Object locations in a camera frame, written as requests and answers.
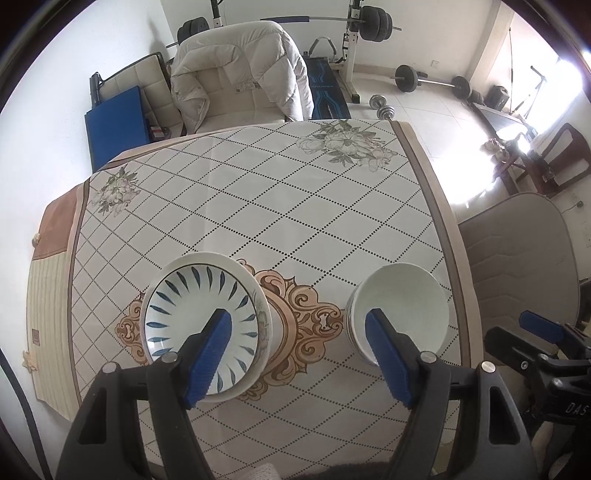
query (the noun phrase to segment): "dotted diamond pattern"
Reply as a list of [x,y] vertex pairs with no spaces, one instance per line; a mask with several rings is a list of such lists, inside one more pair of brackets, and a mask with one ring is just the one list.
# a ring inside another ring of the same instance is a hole
[[[297,140],[320,122],[295,122],[214,134],[130,161],[125,170],[137,174],[139,194],[117,215],[99,213],[92,200],[119,167],[91,178],[72,305],[82,396],[105,362],[135,365],[114,326],[161,268],[199,250],[295,277],[340,308],[380,266],[423,266],[449,293],[450,326],[438,353],[460,363],[447,269],[413,170],[387,122],[349,123],[375,132],[398,153],[390,165],[371,172],[331,163],[321,151],[307,154]],[[217,477],[238,478],[268,462],[286,477],[392,455],[408,411],[344,333],[326,349],[306,374],[270,387],[259,401],[199,404],[189,412]],[[161,462],[145,403],[140,412],[147,455]],[[452,437],[456,421],[451,409],[446,431]]]

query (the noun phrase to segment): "brown ornamental scroll design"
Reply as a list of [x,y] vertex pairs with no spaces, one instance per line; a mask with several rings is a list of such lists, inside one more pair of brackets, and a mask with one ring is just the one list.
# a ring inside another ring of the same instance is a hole
[[244,260],[239,262],[259,282],[283,325],[279,348],[255,384],[238,397],[259,400],[269,386],[287,385],[324,357],[324,344],[343,331],[343,312],[336,305],[320,302],[313,287],[298,285],[294,278],[283,278],[274,270],[255,273]]
[[129,313],[115,326],[115,333],[125,346],[131,348],[131,356],[140,365],[148,365],[146,352],[142,345],[142,337],[139,328],[139,313],[142,310],[144,294],[139,296],[129,305]]

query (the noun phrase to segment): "floral print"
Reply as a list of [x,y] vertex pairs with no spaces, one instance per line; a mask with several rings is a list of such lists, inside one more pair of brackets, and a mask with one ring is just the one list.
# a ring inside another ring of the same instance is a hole
[[338,124],[325,123],[320,132],[310,137],[300,138],[297,146],[307,154],[327,153],[331,163],[367,165],[370,171],[377,171],[388,165],[398,155],[385,148],[384,142],[375,138],[375,132],[362,132],[360,127],[352,127],[347,120]]
[[92,199],[92,205],[99,206],[98,213],[107,216],[113,212],[117,216],[129,206],[131,200],[139,194],[136,175],[137,173],[126,173],[125,167],[121,167],[116,174],[109,174],[109,180]]

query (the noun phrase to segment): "blue leaf pattern plate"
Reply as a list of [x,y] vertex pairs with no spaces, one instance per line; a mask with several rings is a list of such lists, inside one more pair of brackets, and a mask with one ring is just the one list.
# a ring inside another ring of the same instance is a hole
[[198,252],[166,266],[142,303],[142,340],[152,361],[166,352],[178,352],[189,335],[203,329],[217,308],[232,316],[232,336],[206,401],[237,396],[262,373],[269,352],[268,342],[259,345],[259,336],[270,338],[271,328],[262,289],[234,260]]

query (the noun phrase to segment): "white bowl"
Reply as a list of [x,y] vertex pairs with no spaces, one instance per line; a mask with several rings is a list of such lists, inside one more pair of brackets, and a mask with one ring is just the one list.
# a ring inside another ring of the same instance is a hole
[[371,364],[377,365],[365,336],[365,316],[382,309],[399,333],[408,335],[419,351],[437,353],[447,333],[449,309],[439,282],[416,265],[386,265],[361,282],[345,309],[345,330],[353,346]]
[[168,351],[178,352],[218,308],[232,316],[232,336],[205,402],[244,393],[269,360],[271,311],[261,286],[225,255],[188,254],[163,268],[146,291],[140,314],[142,342],[152,362]]

